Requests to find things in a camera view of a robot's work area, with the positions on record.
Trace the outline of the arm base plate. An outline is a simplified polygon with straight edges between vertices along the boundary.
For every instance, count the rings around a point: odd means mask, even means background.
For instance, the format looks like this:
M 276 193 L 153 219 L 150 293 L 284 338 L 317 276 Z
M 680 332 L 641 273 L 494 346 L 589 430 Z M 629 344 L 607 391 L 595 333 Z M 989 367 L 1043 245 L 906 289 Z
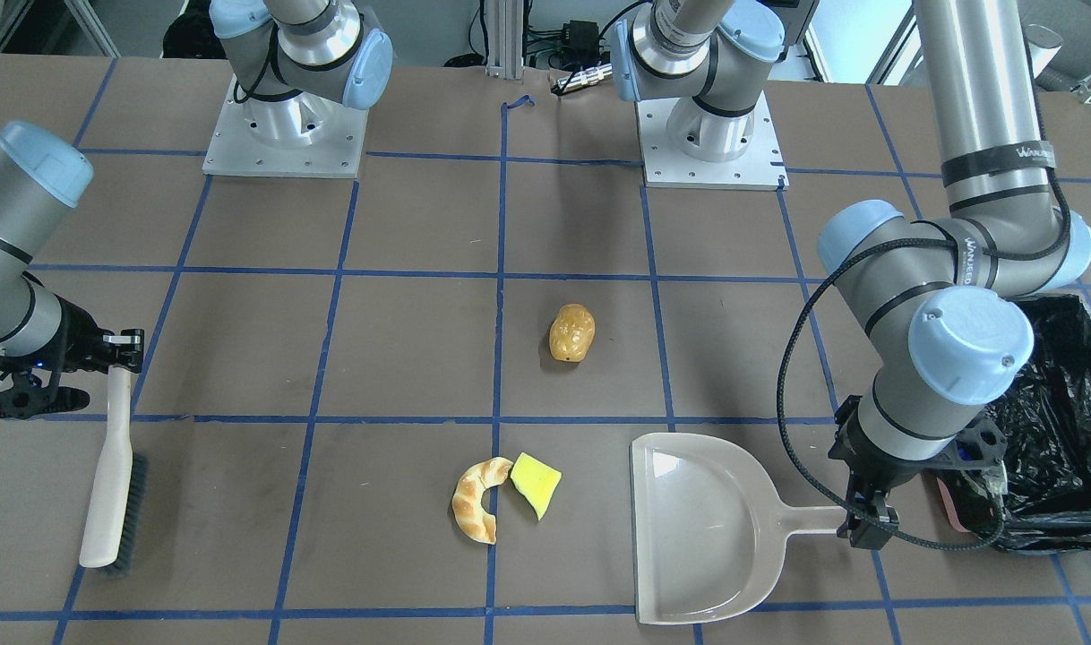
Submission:
M 228 82 L 202 171 L 248 178 L 356 179 L 365 143 L 368 110 L 300 94 L 259 101 Z
M 636 103 L 645 184 L 783 191 L 790 187 L 766 94 L 751 114 L 707 114 L 692 98 Z

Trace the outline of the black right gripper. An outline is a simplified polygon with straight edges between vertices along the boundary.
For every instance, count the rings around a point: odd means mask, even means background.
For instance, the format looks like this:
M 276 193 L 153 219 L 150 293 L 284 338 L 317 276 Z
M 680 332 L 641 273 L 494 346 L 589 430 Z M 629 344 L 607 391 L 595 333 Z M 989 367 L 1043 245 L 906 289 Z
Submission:
M 144 329 L 101 329 L 81 307 L 59 299 L 61 322 L 35 348 L 0 348 L 0 419 L 86 408 L 89 393 L 62 385 L 65 373 L 108 373 L 116 366 L 139 374 Z

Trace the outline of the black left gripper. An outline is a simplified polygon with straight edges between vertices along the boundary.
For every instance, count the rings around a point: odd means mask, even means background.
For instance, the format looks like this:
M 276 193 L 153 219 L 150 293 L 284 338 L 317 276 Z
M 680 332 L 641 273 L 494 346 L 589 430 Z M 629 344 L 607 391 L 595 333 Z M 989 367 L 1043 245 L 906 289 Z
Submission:
M 829 457 L 846 462 L 846 501 L 860 503 L 846 513 L 837 538 L 853 548 L 882 550 L 894 538 L 900 529 L 898 512 L 877 501 L 923 470 L 974 478 L 980 493 L 993 502 L 1002 502 L 1009 492 L 1007 437 L 987 413 L 976 413 L 958 433 L 942 438 L 902 432 L 862 396 L 847 397 L 835 419 L 838 429 Z

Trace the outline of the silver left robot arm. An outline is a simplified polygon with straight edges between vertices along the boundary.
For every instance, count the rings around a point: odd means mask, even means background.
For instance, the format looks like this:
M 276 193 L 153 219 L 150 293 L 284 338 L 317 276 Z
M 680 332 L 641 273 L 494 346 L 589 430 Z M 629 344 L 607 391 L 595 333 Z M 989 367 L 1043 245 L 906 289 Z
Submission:
M 836 414 L 831 459 L 844 495 L 810 483 L 846 511 L 838 538 L 878 550 L 890 538 L 954 551 L 901 531 L 894 487 L 926 469 L 1012 384 L 1034 334 L 1017 297 L 1062 288 L 1091 262 L 1091 229 L 1067 205 L 1044 133 L 1034 65 L 1015 1 L 915 1 L 942 151 L 949 216 L 909 220 L 868 200 L 822 229 L 827 278 L 788 335 L 775 408 L 786 435 L 786 377 L 812 309 L 839 290 L 882 368 Z

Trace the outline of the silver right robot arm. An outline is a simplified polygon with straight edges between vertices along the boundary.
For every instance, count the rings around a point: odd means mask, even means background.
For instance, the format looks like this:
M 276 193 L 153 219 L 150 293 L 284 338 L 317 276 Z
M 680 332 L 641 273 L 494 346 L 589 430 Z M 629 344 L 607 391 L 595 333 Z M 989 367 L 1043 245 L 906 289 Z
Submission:
M 389 85 L 389 33 L 353 1 L 213 1 L 209 24 L 233 86 L 204 171 L 220 176 L 353 178 L 368 110 Z M 115 333 L 29 275 L 94 176 L 89 160 L 46 128 L 0 128 L 0 419 L 87 408 L 65 373 L 107 377 L 111 417 L 131 409 L 144 333 Z

